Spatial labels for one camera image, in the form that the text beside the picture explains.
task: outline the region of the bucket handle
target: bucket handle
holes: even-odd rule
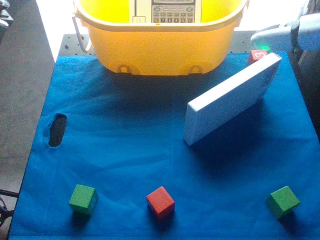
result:
[[[73,21],[73,25],[74,25],[74,28],[75,28],[76,37],[78,38],[78,41],[79,41],[80,48],[84,53],[88,53],[90,48],[91,48],[91,46],[92,46],[91,39],[89,38],[88,45],[85,47],[84,41],[82,41],[82,37],[81,37],[81,34],[79,32],[78,24],[77,24],[77,21],[76,21],[76,15],[74,13],[72,14],[72,21]]]

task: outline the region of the bucket rim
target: bucket rim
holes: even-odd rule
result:
[[[117,23],[100,20],[82,7],[80,0],[73,0],[75,16],[85,23],[109,32],[210,32],[221,29],[242,18],[248,0],[241,0],[239,6],[229,15],[218,20],[202,23]]]

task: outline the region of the blue fabric surface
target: blue fabric surface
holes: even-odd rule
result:
[[[248,54],[184,77],[117,75],[95,57],[59,57],[10,239],[320,237],[320,145],[281,56],[264,99],[192,147],[183,141],[187,102],[244,69]],[[50,147],[56,114],[67,125]],[[96,188],[91,218],[68,205],[76,184]],[[265,200],[286,185],[301,205],[279,222]],[[175,200],[163,222],[146,202],[160,186]]]

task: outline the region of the green cube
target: green cube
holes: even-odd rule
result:
[[[93,187],[77,184],[70,198],[69,205],[74,212],[91,215],[97,199],[98,195]]]
[[[285,186],[271,193],[265,203],[273,216],[276,219],[280,219],[291,212],[293,208],[297,207],[300,204],[300,201],[291,189],[288,186]]]

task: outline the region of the black oval object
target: black oval object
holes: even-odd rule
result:
[[[61,144],[65,134],[67,117],[63,114],[57,114],[50,127],[49,146],[57,147]]]

